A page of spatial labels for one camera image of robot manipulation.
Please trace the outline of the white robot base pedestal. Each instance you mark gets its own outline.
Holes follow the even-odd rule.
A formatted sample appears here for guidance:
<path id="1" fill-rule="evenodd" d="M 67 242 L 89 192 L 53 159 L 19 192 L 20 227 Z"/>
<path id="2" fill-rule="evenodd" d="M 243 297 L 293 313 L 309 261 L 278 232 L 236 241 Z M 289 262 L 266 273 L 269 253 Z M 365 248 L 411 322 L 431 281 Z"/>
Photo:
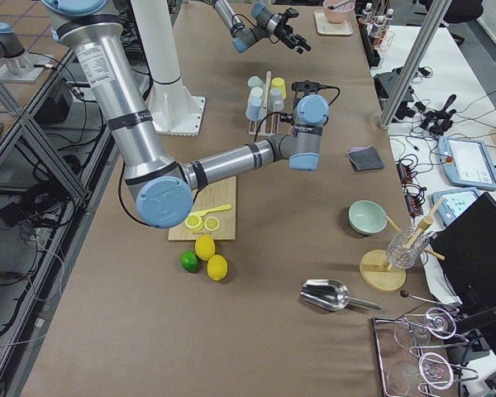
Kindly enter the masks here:
<path id="1" fill-rule="evenodd" d="M 166 1 L 131 2 L 137 30 L 153 82 L 148 109 L 160 134 L 197 136 L 205 98 L 193 96 L 184 86 Z"/>

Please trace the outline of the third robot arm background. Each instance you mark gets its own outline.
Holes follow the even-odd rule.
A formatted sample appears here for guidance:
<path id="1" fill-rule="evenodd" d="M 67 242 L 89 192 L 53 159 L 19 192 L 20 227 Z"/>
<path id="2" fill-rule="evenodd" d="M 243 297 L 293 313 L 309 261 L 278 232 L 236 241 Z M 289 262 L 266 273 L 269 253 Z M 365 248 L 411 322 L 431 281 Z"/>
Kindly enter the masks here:
<path id="1" fill-rule="evenodd" d="M 42 73 L 35 64 L 39 57 L 29 53 L 18 39 L 14 30 L 0 22 L 0 80 L 4 83 L 33 84 Z"/>

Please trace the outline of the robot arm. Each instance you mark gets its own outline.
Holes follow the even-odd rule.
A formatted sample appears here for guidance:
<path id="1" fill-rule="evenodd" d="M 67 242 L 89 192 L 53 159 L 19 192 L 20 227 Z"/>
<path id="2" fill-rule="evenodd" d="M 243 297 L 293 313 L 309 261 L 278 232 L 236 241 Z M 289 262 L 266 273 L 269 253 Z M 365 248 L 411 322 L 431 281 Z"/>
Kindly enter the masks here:
<path id="1" fill-rule="evenodd" d="M 278 161 L 293 170 L 317 168 L 330 112 L 318 91 L 303 93 L 293 106 L 291 132 L 229 142 L 227 126 L 209 117 L 211 103 L 184 84 L 168 8 L 159 1 L 134 1 L 131 8 L 153 80 L 149 94 L 123 49 L 114 2 L 45 2 L 53 36 L 74 52 L 107 120 L 142 222 L 175 227 L 191 212 L 198 191 Z"/>
<path id="2" fill-rule="evenodd" d="M 258 41 L 272 38 L 299 54 L 311 50 L 307 40 L 296 34 L 289 25 L 289 19 L 299 16 L 295 8 L 273 12 L 263 2 L 256 2 L 251 10 L 251 16 L 254 18 L 252 21 L 240 13 L 235 13 L 228 1 L 211 1 L 211 5 L 228 28 L 232 43 L 239 53 L 246 52 Z"/>

